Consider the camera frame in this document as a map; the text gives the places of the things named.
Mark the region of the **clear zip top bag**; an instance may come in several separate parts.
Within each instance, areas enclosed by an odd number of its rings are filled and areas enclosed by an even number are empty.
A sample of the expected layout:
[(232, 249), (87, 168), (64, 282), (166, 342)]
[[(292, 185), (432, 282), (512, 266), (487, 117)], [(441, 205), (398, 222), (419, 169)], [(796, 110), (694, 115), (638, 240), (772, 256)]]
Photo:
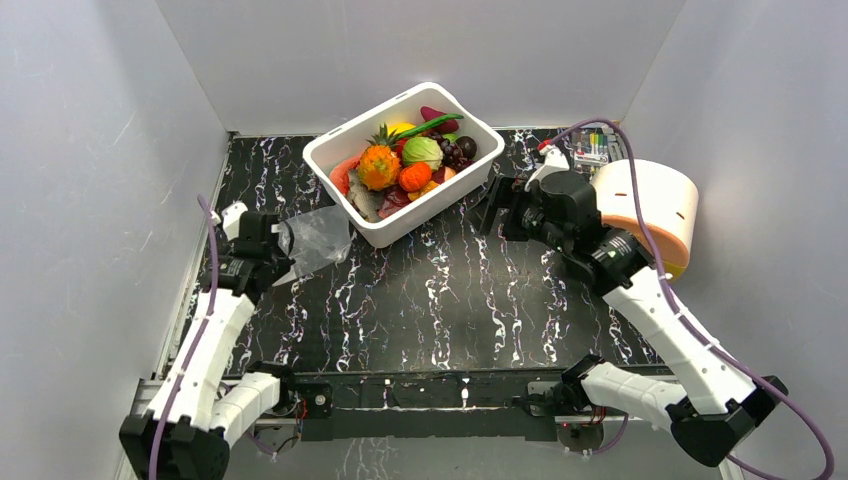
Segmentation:
[(343, 262), (351, 249), (349, 219), (339, 205), (322, 207), (276, 224), (279, 248), (294, 263), (274, 286), (292, 282), (331, 264)]

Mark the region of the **orange toy pineapple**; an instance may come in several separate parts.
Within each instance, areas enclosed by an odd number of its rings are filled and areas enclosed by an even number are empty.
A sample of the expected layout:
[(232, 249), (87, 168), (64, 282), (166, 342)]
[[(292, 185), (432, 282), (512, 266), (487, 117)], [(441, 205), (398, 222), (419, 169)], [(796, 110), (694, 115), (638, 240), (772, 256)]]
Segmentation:
[(395, 152), (399, 135), (383, 123), (368, 141), (356, 168), (359, 181), (371, 191), (382, 191), (396, 184), (401, 160)]

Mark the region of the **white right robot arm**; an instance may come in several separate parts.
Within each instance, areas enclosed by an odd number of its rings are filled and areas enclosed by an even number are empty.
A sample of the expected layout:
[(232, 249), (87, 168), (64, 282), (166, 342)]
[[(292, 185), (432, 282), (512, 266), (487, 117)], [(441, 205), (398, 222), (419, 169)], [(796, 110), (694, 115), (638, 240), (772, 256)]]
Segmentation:
[(588, 354), (544, 392), (530, 387), (514, 405), (533, 416), (587, 414), (607, 407), (669, 432), (702, 465), (715, 467), (774, 411), (775, 376), (767, 385), (717, 357), (716, 340), (703, 343), (675, 316), (663, 295), (655, 261), (629, 231), (603, 222), (596, 192), (581, 175), (556, 172), (528, 181), (496, 175), (476, 204), (481, 234), (505, 213), (503, 236), (535, 240), (562, 255), (591, 290), (636, 327), (677, 381), (628, 372)]

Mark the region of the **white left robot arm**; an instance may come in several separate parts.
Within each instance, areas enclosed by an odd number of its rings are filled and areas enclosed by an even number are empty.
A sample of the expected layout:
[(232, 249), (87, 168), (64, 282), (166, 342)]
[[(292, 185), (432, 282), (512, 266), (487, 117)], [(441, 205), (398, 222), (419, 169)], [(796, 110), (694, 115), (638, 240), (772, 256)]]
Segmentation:
[(290, 367), (255, 364), (220, 389), (235, 342), (262, 295), (289, 273), (294, 233), (279, 215), (238, 202), (223, 212), (226, 245), (210, 243), (210, 270), (175, 363), (140, 413), (125, 417), (119, 440), (140, 479), (221, 479), (232, 447), (265, 413), (294, 411)]

